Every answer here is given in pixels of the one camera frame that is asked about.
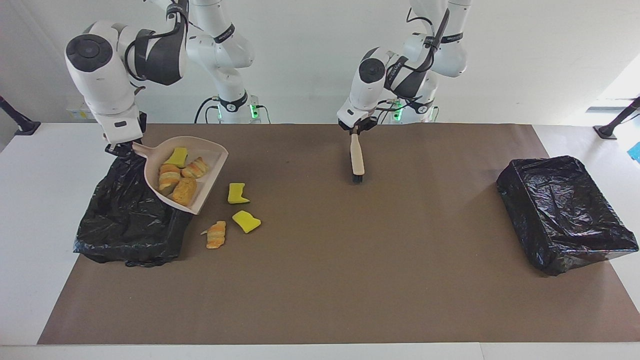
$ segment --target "white wall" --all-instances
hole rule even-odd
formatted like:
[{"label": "white wall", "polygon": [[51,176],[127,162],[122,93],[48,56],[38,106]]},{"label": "white wall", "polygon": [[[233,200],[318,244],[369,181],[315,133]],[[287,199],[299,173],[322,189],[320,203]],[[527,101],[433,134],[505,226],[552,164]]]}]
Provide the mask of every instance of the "white wall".
[{"label": "white wall", "polygon": [[[241,70],[246,86],[275,122],[335,122],[362,55],[377,45],[401,51],[407,35],[420,30],[404,23],[408,1],[226,3],[257,51],[254,65]],[[162,11],[141,0],[4,0],[0,6],[0,94],[43,121],[67,119],[63,98],[76,91],[63,50],[87,25],[109,19],[168,27]],[[640,0],[476,0],[464,39],[469,68],[458,79],[442,79],[438,120],[558,124],[588,108],[640,53],[638,33]],[[215,93],[208,75],[190,64],[182,81],[148,85],[138,103],[151,121],[189,122]]]}]

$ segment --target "brown table mat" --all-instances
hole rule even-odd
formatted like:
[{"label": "brown table mat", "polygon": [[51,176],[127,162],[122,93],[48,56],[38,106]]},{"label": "brown table mat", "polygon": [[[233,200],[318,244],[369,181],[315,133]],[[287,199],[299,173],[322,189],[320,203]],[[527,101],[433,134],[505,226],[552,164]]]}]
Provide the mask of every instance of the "brown table mat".
[{"label": "brown table mat", "polygon": [[[361,185],[338,125],[153,124],[145,143],[178,135],[230,153],[180,258],[80,256],[39,344],[640,341],[610,264],[556,278],[528,264],[495,180],[547,156],[531,126],[377,127]],[[227,204],[230,182],[252,202]],[[262,226],[243,234],[240,209]],[[207,250],[198,234],[216,220],[227,243]]]}]

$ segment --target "black stand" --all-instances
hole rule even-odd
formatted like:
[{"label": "black stand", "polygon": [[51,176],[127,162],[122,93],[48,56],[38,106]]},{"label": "black stand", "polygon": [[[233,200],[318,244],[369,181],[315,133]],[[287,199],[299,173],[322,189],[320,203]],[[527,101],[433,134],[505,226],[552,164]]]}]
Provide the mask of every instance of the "black stand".
[{"label": "black stand", "polygon": [[0,96],[0,108],[7,113],[16,124],[18,124],[18,131],[15,132],[16,135],[33,135],[36,132],[38,127],[40,126],[39,121],[31,121],[28,117],[19,113],[13,106],[9,105],[8,102],[4,99],[4,97]]},{"label": "black stand", "polygon": [[596,131],[596,133],[600,136],[600,138],[603,138],[605,140],[617,140],[618,138],[616,138],[613,135],[613,130],[616,128],[616,126],[622,124],[622,122],[628,118],[631,114],[633,114],[634,112],[636,112],[638,110],[638,108],[640,108],[640,96],[637,97],[632,103],[631,105],[627,106],[626,109],[622,110],[622,112],[620,113],[620,115],[618,115],[612,122],[610,122],[608,125],[605,126],[594,126],[593,129]]}]

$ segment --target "white table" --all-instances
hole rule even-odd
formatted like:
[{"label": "white table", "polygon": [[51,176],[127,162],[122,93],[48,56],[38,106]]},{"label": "white table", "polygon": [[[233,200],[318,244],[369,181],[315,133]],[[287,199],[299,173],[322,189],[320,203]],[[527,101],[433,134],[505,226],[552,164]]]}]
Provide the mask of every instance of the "white table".
[{"label": "white table", "polygon": [[[640,165],[586,128],[535,126],[550,156],[582,160],[625,225],[640,234]],[[629,344],[34,346],[76,261],[72,242],[113,157],[97,124],[42,124],[0,153],[0,359],[637,359]],[[612,261],[640,307],[640,254]]]}]

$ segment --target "table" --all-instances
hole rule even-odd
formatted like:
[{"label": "table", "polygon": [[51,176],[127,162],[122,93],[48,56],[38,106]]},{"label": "table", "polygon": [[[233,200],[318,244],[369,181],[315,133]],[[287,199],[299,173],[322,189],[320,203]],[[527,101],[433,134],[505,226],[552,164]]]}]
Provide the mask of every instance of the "table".
[{"label": "table", "polygon": [[[589,128],[536,126],[536,131],[550,156],[570,154],[581,159],[596,183],[618,212],[622,221],[636,233],[640,233],[640,195],[635,186],[640,180],[640,167],[633,162],[615,142],[602,142]],[[78,220],[86,208],[86,202],[95,184],[104,176],[113,158],[103,153],[96,124],[44,124],[41,130],[28,138],[16,138],[0,154],[0,184],[12,190],[4,197],[0,218],[0,273],[3,291],[0,302],[0,342],[3,345],[33,345],[36,343],[49,313],[64,285],[77,255],[71,253],[69,239],[73,238]],[[84,171],[68,167],[70,159],[75,164],[86,164]],[[37,171],[20,174],[15,181],[16,169]],[[66,192],[68,174],[73,177],[73,192]],[[49,178],[42,181],[45,174]],[[45,209],[62,211],[43,211]],[[30,246],[25,240],[32,238]],[[613,261],[613,265],[636,306],[640,304],[640,282],[634,273],[640,267],[638,255]],[[247,347],[99,347],[100,354],[115,357],[117,354],[157,354],[171,358],[176,354],[190,354],[194,358],[215,354],[231,358],[261,357],[317,357],[317,358],[424,358],[447,354],[460,359],[508,359],[524,358],[523,354],[536,358],[536,354],[562,351],[591,358],[599,352],[618,358],[635,358],[638,344],[398,344],[398,345],[302,345],[302,346],[247,346]],[[0,355],[10,358],[55,358],[56,356],[87,354],[94,347],[3,347]]]}]

